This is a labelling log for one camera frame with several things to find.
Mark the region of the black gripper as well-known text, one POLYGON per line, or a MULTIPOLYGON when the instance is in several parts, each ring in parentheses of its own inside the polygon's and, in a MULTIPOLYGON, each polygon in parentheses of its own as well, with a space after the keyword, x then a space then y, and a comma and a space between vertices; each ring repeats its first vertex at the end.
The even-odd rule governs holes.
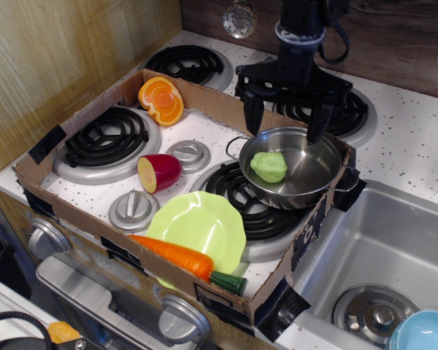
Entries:
MULTIPOLYGON (((314 60, 322 38, 279 39, 277 58, 273 61, 238 66, 235 95, 244 100, 247 130, 256 136, 264 115, 264 100, 278 101, 293 94, 319 99, 324 93, 345 98, 353 84, 320 69, 314 60)), ((307 143, 317 144, 339 107, 322 104, 312 113, 307 129, 307 143)))

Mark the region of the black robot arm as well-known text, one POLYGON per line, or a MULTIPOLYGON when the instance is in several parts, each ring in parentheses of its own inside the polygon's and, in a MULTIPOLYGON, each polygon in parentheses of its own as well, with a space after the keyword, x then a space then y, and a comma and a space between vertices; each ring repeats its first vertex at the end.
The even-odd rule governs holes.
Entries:
POLYGON ((280 41, 277 59, 238 66, 235 95, 244 104, 246 128, 257 135, 267 101, 305 105, 311 110, 308 144, 320 141, 329 123, 345 108, 352 84, 315 63, 324 54, 326 29, 332 27, 347 42, 338 20, 349 10, 348 1, 283 1, 274 32, 280 41))

